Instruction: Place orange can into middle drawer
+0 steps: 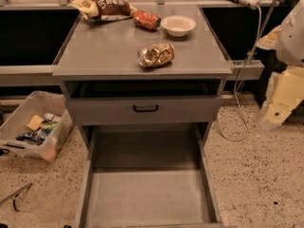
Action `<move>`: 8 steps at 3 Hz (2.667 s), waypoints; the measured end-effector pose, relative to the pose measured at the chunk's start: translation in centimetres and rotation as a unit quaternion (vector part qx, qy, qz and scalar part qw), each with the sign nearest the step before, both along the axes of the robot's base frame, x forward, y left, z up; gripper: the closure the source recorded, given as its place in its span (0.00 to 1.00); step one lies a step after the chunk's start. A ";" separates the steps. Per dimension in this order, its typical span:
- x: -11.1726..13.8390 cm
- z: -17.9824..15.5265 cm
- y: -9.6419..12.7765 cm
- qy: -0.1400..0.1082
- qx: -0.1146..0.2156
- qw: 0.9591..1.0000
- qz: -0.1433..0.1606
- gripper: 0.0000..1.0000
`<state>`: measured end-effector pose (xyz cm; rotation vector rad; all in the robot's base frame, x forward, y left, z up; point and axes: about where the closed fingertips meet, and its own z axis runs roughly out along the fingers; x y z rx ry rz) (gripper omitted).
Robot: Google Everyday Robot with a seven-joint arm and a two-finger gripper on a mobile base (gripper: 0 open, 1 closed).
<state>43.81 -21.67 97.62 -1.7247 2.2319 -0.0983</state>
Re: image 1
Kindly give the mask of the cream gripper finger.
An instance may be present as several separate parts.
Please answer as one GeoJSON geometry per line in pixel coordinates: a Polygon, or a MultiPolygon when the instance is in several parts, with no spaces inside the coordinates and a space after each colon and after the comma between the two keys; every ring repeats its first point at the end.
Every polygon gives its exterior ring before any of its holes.
{"type": "Polygon", "coordinates": [[[273,28],[268,34],[257,41],[256,46],[265,50],[276,49],[277,36],[279,32],[280,26],[273,28]]]}
{"type": "Polygon", "coordinates": [[[291,113],[304,101],[304,68],[288,66],[282,73],[273,72],[262,106],[260,126],[272,130],[282,126],[291,113]]]}

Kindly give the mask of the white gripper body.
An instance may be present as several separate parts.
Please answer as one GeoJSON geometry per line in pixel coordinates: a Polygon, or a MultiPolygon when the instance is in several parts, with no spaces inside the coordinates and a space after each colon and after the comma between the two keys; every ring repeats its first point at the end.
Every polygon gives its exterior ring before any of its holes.
{"type": "Polygon", "coordinates": [[[276,57],[289,66],[304,66],[304,0],[299,0],[280,25],[276,57]]]}

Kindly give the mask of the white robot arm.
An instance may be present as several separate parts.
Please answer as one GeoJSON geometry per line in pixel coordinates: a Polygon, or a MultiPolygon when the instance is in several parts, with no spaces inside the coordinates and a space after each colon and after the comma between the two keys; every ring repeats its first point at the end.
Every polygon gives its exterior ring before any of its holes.
{"type": "Polygon", "coordinates": [[[291,113],[304,101],[304,0],[299,0],[282,23],[260,38],[257,46],[273,49],[278,61],[287,65],[275,77],[260,126],[272,130],[282,126],[291,113]]]}

